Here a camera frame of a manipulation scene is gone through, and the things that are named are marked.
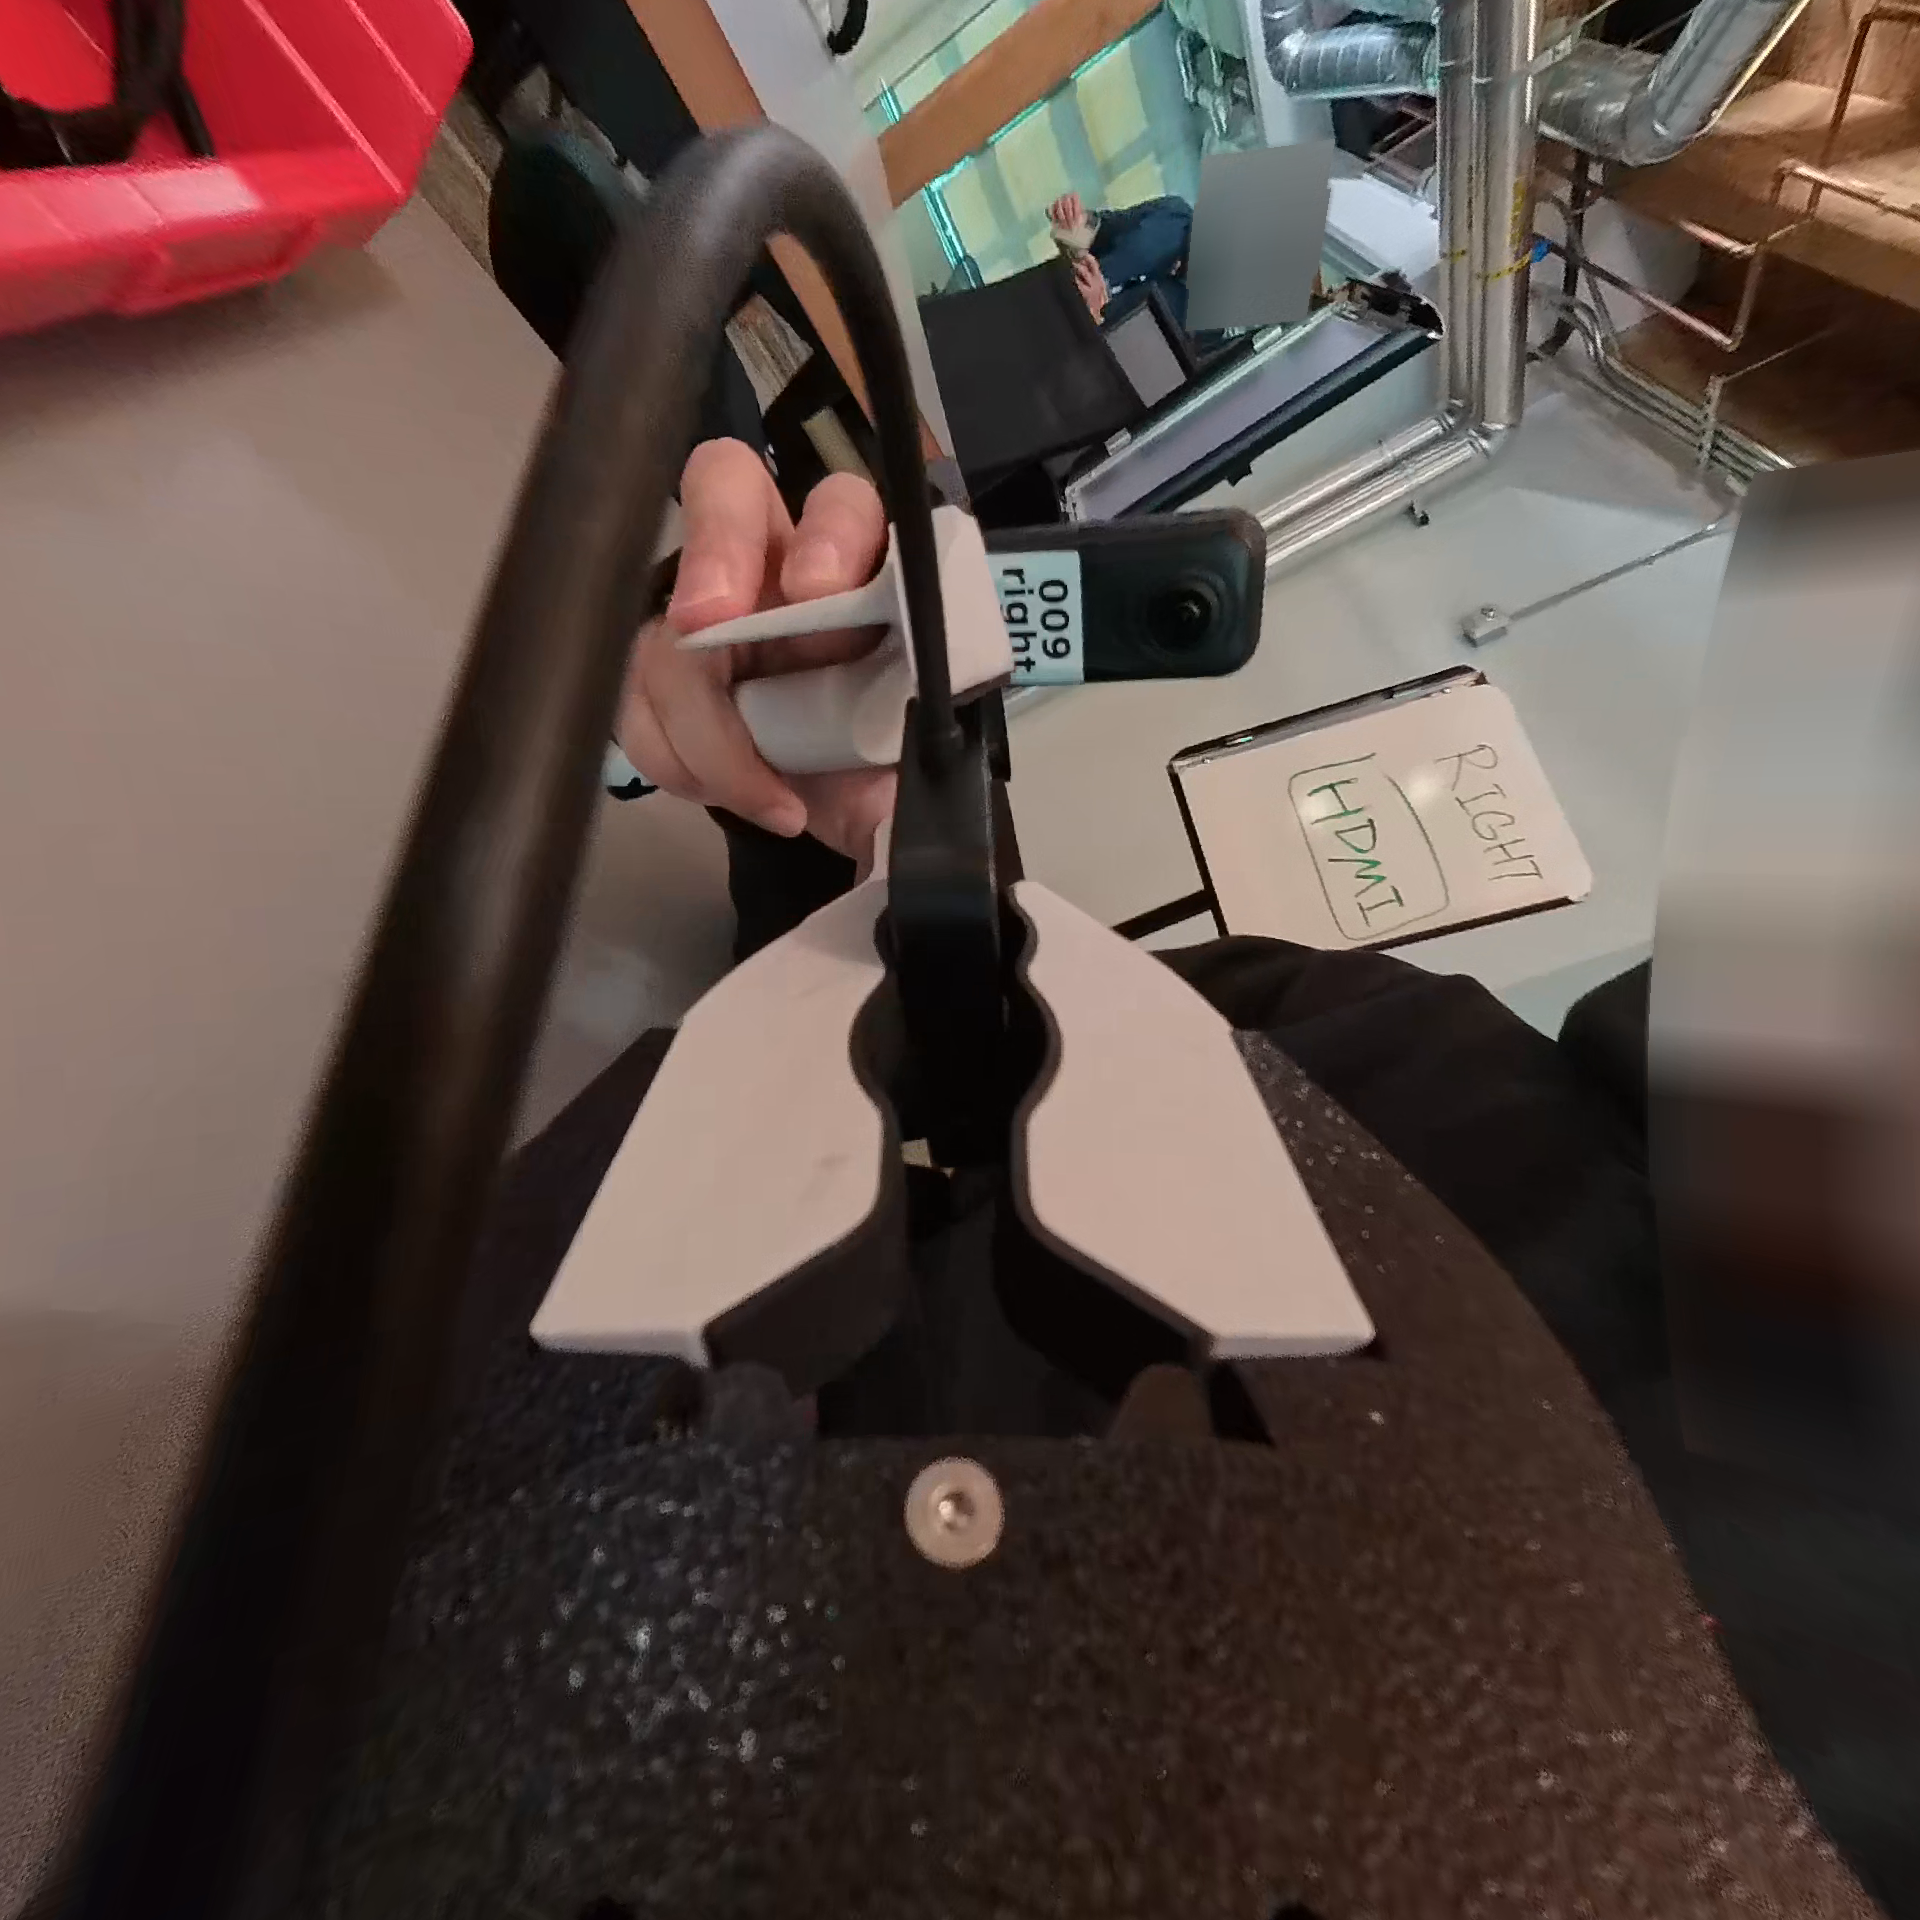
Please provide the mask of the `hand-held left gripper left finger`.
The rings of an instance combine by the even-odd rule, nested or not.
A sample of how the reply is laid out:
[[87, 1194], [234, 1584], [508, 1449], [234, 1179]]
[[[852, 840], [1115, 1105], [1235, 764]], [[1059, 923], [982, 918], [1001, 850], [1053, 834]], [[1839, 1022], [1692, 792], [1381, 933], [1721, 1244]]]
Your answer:
[[905, 1305], [905, 1161], [857, 885], [702, 997], [533, 1316], [549, 1354], [751, 1365], [812, 1395]]

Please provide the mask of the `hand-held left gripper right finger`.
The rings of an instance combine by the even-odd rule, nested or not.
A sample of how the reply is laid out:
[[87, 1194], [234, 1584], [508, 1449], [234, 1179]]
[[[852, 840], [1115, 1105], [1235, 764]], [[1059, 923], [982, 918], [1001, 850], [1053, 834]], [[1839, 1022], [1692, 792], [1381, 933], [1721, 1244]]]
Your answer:
[[1021, 1345], [1106, 1404], [1157, 1368], [1366, 1350], [1373, 1316], [1228, 1017], [1041, 883], [1013, 909], [1037, 1068], [1011, 1117], [991, 1289]]

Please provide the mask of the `red storage bin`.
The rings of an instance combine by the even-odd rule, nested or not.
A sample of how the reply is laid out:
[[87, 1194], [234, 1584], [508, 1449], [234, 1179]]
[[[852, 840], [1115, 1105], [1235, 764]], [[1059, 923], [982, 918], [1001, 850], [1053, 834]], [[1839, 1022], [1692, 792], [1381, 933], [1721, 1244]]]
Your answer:
[[471, 59], [444, 3], [4, 4], [3, 332], [145, 318], [358, 246]]

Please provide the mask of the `person's right forearm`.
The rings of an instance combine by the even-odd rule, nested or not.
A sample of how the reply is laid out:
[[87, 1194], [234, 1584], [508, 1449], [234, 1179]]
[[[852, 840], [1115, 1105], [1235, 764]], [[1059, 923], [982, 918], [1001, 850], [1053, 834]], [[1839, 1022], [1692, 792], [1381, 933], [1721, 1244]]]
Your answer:
[[726, 897], [734, 909], [732, 957], [745, 964], [874, 872], [879, 816], [852, 809], [829, 819], [825, 837], [794, 837], [711, 806], [726, 848]]

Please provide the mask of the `person's right hand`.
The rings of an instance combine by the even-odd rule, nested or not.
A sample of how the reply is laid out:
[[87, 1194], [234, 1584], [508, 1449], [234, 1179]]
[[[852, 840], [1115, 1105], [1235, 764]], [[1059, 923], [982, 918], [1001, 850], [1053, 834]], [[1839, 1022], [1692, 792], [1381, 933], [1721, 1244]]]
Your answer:
[[786, 782], [754, 748], [737, 686], [862, 659], [878, 632], [823, 632], [742, 649], [683, 649], [681, 640], [757, 610], [862, 587], [882, 565], [889, 525], [878, 489], [827, 476], [789, 516], [765, 461], [723, 438], [698, 446], [681, 476], [679, 571], [665, 610], [635, 638], [615, 744], [649, 787], [723, 809], [770, 834], [810, 834], [874, 869], [891, 819], [897, 774], [859, 771]]

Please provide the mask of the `black framed panel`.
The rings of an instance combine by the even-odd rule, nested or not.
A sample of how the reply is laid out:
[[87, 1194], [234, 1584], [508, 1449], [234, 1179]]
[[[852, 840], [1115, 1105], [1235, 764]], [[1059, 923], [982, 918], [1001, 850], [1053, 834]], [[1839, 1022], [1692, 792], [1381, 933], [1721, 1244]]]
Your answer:
[[1277, 444], [1437, 346], [1441, 310], [1398, 280], [1354, 280], [1298, 326], [1275, 329], [1199, 380], [1063, 484], [1068, 524], [1178, 512], [1247, 478]]

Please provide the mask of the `metal floor conduit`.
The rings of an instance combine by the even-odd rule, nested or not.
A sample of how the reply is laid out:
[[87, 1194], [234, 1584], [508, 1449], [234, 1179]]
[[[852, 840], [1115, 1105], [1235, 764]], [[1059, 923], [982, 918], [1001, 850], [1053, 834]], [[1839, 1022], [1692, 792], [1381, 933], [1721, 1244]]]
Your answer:
[[1702, 524], [1702, 525], [1693, 529], [1692, 533], [1679, 534], [1678, 540], [1671, 540], [1671, 541], [1649, 552], [1646, 555], [1638, 555], [1635, 560], [1626, 560], [1626, 562], [1618, 562], [1618, 565], [1606, 568], [1602, 571], [1595, 571], [1586, 579], [1580, 579], [1571, 585], [1557, 587], [1555, 593], [1547, 593], [1547, 594], [1542, 594], [1534, 602], [1526, 602], [1522, 605], [1515, 605], [1515, 609], [1479, 605], [1479, 609], [1466, 613], [1459, 619], [1455, 632], [1459, 632], [1459, 635], [1466, 644], [1482, 648], [1490, 640], [1500, 640], [1500, 638], [1509, 635], [1514, 629], [1517, 629], [1519, 624], [1524, 624], [1534, 617], [1541, 617], [1541, 614], [1551, 613], [1551, 610], [1557, 610], [1566, 604], [1577, 602], [1580, 596], [1585, 596], [1588, 593], [1595, 593], [1595, 590], [1606, 587], [1606, 585], [1615, 585], [1615, 582], [1628, 581], [1628, 579], [1635, 579], [1635, 577], [1644, 574], [1646, 570], [1660, 568], [1666, 560], [1673, 560], [1682, 554], [1690, 554], [1690, 549], [1714, 541], [1719, 538], [1729, 538], [1734, 529], [1737, 529], [1737, 515], [1734, 512], [1721, 515], [1714, 522]]

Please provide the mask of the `small whiteboard sign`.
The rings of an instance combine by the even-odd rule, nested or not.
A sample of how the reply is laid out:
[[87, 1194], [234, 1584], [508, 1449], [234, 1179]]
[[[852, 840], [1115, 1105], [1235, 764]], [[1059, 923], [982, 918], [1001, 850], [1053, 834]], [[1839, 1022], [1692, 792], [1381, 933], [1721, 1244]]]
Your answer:
[[1382, 952], [1594, 890], [1517, 709], [1471, 668], [1196, 744], [1169, 782], [1228, 937]]

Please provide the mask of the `black office chair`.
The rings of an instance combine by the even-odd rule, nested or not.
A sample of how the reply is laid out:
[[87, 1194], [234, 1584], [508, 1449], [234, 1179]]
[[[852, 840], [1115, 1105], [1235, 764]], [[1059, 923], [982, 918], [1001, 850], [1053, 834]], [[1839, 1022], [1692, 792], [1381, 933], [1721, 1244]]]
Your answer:
[[[559, 360], [615, 241], [639, 222], [642, 186], [587, 136], [545, 126], [511, 132], [486, 198], [486, 253], [498, 290]], [[742, 441], [795, 509], [827, 478], [805, 429], [770, 425], [732, 339], [711, 355], [695, 441]]]

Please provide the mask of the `wood-edged table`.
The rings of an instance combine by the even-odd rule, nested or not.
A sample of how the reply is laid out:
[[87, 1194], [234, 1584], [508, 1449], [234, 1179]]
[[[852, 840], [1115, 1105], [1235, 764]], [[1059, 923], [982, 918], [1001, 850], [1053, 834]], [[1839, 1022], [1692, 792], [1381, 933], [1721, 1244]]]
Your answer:
[[879, 246], [918, 403], [921, 446], [953, 456], [894, 211], [982, 149], [1123, 40], [1155, 3], [1043, 3], [995, 36], [903, 121], [874, 132], [845, 65], [802, 4], [628, 3], [702, 132], [773, 124], [797, 132], [852, 189]]

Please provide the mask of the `silver vertical duct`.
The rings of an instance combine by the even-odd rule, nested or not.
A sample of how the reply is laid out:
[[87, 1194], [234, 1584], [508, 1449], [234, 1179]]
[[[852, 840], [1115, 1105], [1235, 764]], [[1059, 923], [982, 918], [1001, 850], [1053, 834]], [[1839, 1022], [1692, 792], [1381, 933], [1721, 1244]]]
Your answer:
[[1319, 33], [1307, 16], [1307, 4], [1262, 4], [1267, 65], [1284, 91], [1332, 101], [1425, 80], [1436, 94], [1444, 374], [1429, 419], [1260, 515], [1269, 579], [1489, 467], [1526, 398], [1542, 8], [1433, 4], [1425, 36], [1412, 18]]

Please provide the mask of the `silver flexible duct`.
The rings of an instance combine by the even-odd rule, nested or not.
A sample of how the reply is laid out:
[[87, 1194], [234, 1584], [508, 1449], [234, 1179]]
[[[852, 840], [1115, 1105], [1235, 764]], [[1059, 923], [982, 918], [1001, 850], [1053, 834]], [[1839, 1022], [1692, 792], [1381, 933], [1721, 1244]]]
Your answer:
[[1653, 54], [1577, 35], [1542, 66], [1535, 130], [1629, 170], [1666, 162], [1709, 132], [1761, 73], [1805, 3], [1698, 3]]

